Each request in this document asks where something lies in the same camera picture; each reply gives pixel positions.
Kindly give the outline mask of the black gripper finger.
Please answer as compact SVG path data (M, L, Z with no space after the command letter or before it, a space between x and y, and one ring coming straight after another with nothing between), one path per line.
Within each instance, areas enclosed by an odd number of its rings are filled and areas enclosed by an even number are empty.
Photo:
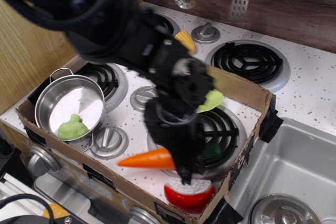
M180 176L183 184L191 184L192 173L195 169L195 155L193 152L182 150L173 151L173 160L176 171Z
M203 175L204 172L205 172L205 163L202 152L197 148L193 148L193 173Z

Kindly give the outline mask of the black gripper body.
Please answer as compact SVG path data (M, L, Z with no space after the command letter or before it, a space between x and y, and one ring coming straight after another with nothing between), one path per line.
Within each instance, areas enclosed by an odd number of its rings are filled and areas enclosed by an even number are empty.
M155 144L173 156L199 156L205 148L203 120L196 113L178 118L166 112L158 98L153 98L145 105L144 122Z

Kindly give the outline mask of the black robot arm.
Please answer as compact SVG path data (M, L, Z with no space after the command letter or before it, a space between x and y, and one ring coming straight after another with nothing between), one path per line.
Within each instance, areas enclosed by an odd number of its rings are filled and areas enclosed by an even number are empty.
M65 33L92 63L113 62L148 78L158 92L144 121L167 148L183 183L204 171L204 128L197 108L213 89L206 66L153 21L137 0L4 0L30 22Z

